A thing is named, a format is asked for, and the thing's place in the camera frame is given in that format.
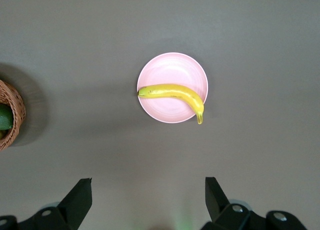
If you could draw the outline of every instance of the yellow banana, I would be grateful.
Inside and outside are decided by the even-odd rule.
[[[144,86],[137,92],[138,97],[145,99],[174,98],[186,102],[196,114],[198,124],[203,122],[205,110],[201,97],[192,89],[178,84],[156,84]]]

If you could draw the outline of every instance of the screw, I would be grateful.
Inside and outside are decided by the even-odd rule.
[[[287,221],[286,216],[283,215],[281,212],[275,212],[275,213],[273,214],[273,216],[274,216],[276,219],[278,219],[278,220],[280,220],[280,221],[282,221],[282,222]]]
[[[0,226],[5,225],[8,222],[7,219],[0,220]]]
[[[235,211],[235,212],[237,212],[237,213],[243,213],[243,209],[242,209],[242,207],[241,206],[239,206],[239,205],[233,205],[232,206],[232,209]]]
[[[41,214],[41,216],[42,217],[45,217],[45,216],[48,216],[48,215],[50,215],[51,214],[51,210],[45,210],[42,214]]]

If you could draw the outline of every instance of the wicker basket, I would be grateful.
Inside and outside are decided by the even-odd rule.
[[[10,84],[0,80],[0,103],[11,107],[13,112],[13,127],[7,135],[0,139],[0,151],[9,147],[17,135],[26,117],[26,107],[17,90]]]

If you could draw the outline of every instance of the gray table surface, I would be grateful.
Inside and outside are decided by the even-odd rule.
[[[204,68],[204,123],[136,96],[153,57]],[[257,214],[320,225],[320,0],[0,0],[0,76],[27,119],[0,152],[0,216],[92,178],[80,230],[198,230],[205,177]]]

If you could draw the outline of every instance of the pink plate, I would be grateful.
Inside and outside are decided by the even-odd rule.
[[[200,64],[192,57],[168,52],[156,56],[142,69],[137,83],[137,91],[155,84],[180,84],[186,86],[206,101],[208,79]],[[154,119],[169,124],[184,122],[196,115],[188,104],[174,98],[140,98],[143,109]]]

